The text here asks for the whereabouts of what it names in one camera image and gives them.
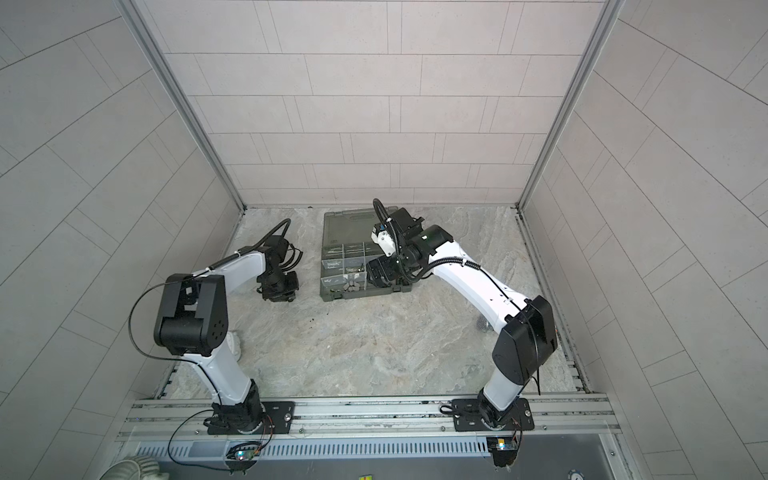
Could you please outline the grey compartment organizer box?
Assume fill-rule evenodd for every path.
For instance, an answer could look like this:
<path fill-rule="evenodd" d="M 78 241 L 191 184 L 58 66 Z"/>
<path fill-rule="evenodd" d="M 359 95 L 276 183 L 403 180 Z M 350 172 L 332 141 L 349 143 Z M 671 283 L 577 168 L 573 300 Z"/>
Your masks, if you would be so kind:
<path fill-rule="evenodd" d="M 373 208 L 324 214 L 320 296 L 323 301 L 348 300 L 405 293 L 402 282 L 379 288 L 368 280 L 368 263 L 384 255 L 371 239 L 379 219 Z"/>

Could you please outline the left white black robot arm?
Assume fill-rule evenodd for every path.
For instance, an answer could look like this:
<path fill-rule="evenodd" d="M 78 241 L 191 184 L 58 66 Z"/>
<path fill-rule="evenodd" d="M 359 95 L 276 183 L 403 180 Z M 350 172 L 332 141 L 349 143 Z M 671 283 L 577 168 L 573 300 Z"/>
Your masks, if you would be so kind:
<path fill-rule="evenodd" d="M 198 272 L 173 274 L 164 282 L 154 341 L 197 369 L 215 410 L 260 415 L 255 382 L 243 373 L 228 339 L 228 294 L 254 280 L 262 299 L 291 302 L 299 290 L 295 268 L 302 258 L 303 251 L 284 236 L 272 235 Z"/>

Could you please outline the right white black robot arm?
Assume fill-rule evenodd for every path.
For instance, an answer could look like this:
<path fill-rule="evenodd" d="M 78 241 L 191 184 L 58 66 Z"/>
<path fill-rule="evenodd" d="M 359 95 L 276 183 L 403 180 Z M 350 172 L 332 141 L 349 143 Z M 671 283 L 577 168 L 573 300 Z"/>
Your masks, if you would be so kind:
<path fill-rule="evenodd" d="M 505 285 L 442 227 L 424 228 L 422 217 L 404 208 L 390 212 L 377 198 L 372 205 L 378 222 L 371 239 L 383 255 L 368 262 L 368 281 L 385 288 L 436 276 L 468 300 L 496 332 L 494 371 L 479 393 L 479 403 L 485 421 L 500 424 L 558 349 L 552 305 L 541 295 L 529 298 Z"/>

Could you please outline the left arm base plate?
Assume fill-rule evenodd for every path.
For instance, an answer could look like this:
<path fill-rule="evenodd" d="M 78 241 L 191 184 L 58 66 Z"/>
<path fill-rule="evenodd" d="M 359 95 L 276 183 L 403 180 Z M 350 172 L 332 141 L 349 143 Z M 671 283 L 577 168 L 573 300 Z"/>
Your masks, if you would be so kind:
<path fill-rule="evenodd" d="M 209 435 L 269 435 L 290 432 L 295 403 L 267 401 L 250 404 L 212 404 L 213 413 L 203 421 Z"/>

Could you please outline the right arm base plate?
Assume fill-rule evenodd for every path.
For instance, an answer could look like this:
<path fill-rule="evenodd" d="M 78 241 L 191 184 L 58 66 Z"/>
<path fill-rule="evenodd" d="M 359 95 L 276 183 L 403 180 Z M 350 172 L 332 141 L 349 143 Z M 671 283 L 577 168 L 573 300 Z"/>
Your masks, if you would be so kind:
<path fill-rule="evenodd" d="M 527 432 L 535 429 L 527 399 L 518 397 L 505 410 L 497 410 L 482 399 L 453 399 L 439 407 L 449 416 L 457 432 Z"/>

